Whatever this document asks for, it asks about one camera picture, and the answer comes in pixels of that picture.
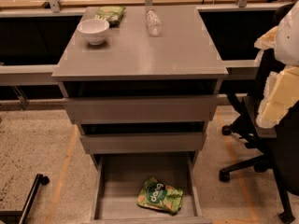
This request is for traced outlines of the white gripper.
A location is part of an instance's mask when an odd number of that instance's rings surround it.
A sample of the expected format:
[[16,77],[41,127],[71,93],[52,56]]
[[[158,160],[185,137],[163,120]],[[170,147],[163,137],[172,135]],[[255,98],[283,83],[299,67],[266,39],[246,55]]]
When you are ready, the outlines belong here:
[[[275,46],[277,27],[271,28],[254,43],[258,53],[255,65],[262,61],[263,53]],[[299,101],[299,67],[287,66],[281,72],[271,72],[266,80],[261,101],[261,124],[279,124],[289,109]]]

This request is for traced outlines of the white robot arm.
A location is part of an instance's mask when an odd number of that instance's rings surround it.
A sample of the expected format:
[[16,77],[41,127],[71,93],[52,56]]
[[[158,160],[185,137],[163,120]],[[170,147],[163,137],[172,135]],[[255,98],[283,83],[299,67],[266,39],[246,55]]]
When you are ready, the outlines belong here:
[[267,75],[263,99],[258,108],[256,123],[269,129],[279,124],[299,101],[299,2],[277,26],[260,36],[254,47],[273,49],[275,59],[285,64],[280,72]]

